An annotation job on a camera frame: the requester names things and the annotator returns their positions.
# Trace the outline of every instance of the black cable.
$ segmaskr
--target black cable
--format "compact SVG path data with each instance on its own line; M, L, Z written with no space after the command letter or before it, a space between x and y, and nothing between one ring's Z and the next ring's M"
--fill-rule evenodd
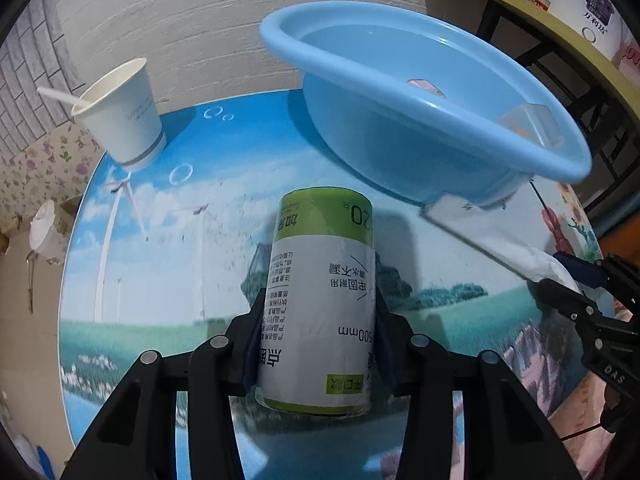
M567 436L564 436L560 440L562 440L564 442L565 440L569 440L570 438L573 438L574 436L581 436L581 435L583 435L585 433L589 433L590 431L597 430L600 426L601 426L601 424L598 423L595 426L591 426L590 428L587 428L586 430L576 431L575 433L572 433L572 434L569 434Z

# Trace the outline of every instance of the shelf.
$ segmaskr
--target shelf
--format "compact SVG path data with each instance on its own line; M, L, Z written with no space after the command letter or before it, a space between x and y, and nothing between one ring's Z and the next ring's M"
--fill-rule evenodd
M515 12L572 54L604 86L618 97L628 113L640 124L640 90L591 43L567 24L527 0L494 0Z

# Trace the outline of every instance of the white wall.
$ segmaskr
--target white wall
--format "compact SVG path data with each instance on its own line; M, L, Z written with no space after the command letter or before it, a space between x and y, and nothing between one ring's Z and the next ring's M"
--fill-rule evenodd
M148 70L161 112L237 94L299 85L292 67L260 45L258 25L281 7L311 0L59 0L82 80L133 57ZM426 12L425 0L366 0Z

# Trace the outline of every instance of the plastic spoon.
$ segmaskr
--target plastic spoon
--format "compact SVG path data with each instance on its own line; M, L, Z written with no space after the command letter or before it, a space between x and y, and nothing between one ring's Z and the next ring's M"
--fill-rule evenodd
M66 92L61 92L60 90L56 90L55 88L47 88L44 86L38 86L38 93L49 97L51 99L55 99L56 101L62 101L68 105L75 105L82 108L87 108L91 104L91 101L87 101L86 99L81 99L76 97L75 95L67 94Z

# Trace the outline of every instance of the paper cup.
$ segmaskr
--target paper cup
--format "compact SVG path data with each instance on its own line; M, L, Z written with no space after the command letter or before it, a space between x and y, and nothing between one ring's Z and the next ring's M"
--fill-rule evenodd
M144 58L120 65L82 94L90 106L71 110L127 171L145 168L166 146L145 66Z

